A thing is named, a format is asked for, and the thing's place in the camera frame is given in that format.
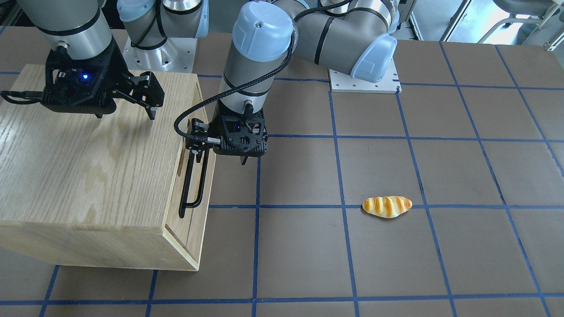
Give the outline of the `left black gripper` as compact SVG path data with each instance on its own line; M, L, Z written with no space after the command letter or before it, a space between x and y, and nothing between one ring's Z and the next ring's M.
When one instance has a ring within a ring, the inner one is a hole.
M261 157L268 152L268 134L263 110L251 114L245 120L229 108L216 108L209 124L198 118L191 119L191 138L186 138L186 148L201 162L206 151L213 148L217 155L242 157L242 165L248 157Z

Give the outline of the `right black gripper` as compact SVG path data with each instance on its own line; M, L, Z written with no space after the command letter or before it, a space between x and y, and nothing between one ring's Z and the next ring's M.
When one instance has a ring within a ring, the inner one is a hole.
M72 59L63 46L49 52L42 106L58 113L102 117L115 112L114 98L138 104L149 120L155 120L154 108L163 106L165 93L153 72L133 75L116 44L89 59Z

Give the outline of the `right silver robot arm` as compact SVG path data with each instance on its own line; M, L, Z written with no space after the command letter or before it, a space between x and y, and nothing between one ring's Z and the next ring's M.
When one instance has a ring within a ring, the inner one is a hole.
M154 71L179 68L172 38L203 38L209 32L207 0L119 0L116 7L136 60L133 75L96 0L20 0L20 6L51 47L40 92L2 91L6 102L40 103L65 114L101 118L115 99L138 104L154 120L165 93Z

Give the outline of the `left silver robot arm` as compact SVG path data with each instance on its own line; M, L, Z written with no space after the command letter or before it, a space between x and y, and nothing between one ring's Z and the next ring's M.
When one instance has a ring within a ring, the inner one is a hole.
M303 0L250 1L232 31L219 93L185 111L217 103L212 122L192 119L185 137L189 161L214 150L219 155L260 157L268 151L263 104L274 76L294 56L377 83L397 46L392 36L400 18L397 0L333 0L309 8Z

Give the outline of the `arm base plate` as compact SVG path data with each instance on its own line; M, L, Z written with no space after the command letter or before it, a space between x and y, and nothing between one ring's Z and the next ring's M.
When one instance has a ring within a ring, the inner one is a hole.
M332 92L399 94L402 92L397 69L390 62L383 79L377 83L354 79L335 70L328 70Z
M168 38L159 48L142 50L127 39L122 55L130 70L191 74L197 43L196 38Z

